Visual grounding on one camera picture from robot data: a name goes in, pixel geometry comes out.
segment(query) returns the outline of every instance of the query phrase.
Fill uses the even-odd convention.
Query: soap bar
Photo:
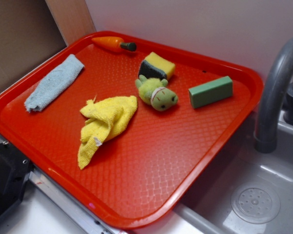
[[[175,72],[175,64],[151,52],[142,61],[139,69],[139,75],[146,78],[159,78],[169,80]]]
[[[193,108],[198,108],[233,95],[232,79],[222,77],[189,89]]]

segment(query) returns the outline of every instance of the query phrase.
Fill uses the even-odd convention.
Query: toy carrot
[[[91,40],[95,44],[113,52],[121,52],[123,49],[136,51],[137,49],[136,43],[125,43],[124,39],[119,37],[98,37],[92,38]]]

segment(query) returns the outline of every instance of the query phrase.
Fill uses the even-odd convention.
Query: green plush toy
[[[166,88],[168,85],[166,79],[146,78],[139,75],[139,79],[136,79],[135,83],[141,99],[155,110],[165,111],[177,104],[178,96]]]

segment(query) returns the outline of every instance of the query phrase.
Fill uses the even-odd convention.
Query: yellow towel
[[[137,98],[111,97],[94,103],[88,100],[80,112],[87,118],[81,130],[78,166],[82,170],[103,142],[122,133],[138,107]]]

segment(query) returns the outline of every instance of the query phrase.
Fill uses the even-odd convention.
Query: sink drain
[[[267,223],[273,220],[280,210],[277,193],[260,183],[245,183],[232,194],[233,211],[246,222]]]

